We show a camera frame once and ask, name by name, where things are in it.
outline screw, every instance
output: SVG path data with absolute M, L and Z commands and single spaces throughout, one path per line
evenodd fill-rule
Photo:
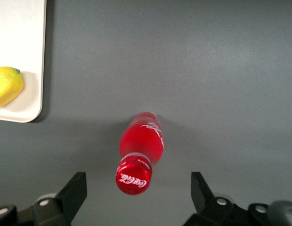
M 227 204 L 227 201 L 222 198 L 217 199 L 216 202 L 221 206 L 225 206 Z
M 7 213 L 8 212 L 8 208 L 2 208 L 0 209 L 0 215 Z
M 49 199 L 43 200 L 39 203 L 40 206 L 46 206 L 50 202 Z
M 267 209 L 264 206 L 256 206 L 255 209 L 259 212 L 259 213 L 266 213 Z

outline coca-cola bottle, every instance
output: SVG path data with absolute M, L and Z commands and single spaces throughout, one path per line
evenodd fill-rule
M 122 157 L 116 173 L 116 183 L 126 194 L 140 194 L 148 187 L 152 167 L 164 150 L 162 126 L 156 114 L 138 114 L 123 133 L 120 140 Z

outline red bottle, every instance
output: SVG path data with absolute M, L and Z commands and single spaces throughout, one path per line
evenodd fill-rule
M 116 183 L 126 194 L 140 194 L 149 187 L 152 167 L 163 154 L 162 126 L 155 116 L 138 114 L 121 137 Z

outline red liquid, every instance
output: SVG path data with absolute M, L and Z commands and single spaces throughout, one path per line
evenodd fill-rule
M 150 183 L 152 166 L 162 156 L 164 143 L 162 126 L 153 113 L 137 115 L 120 140 L 120 155 L 116 182 L 127 194 L 144 192 Z

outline gray surface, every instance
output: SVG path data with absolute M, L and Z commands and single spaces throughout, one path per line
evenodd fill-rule
M 292 1 L 49 1 L 44 109 L 0 121 L 0 205 L 85 171 L 73 225 L 182 225 L 190 173 L 246 208 L 292 201 Z M 160 115 L 165 152 L 139 196 L 118 191 L 118 142 Z

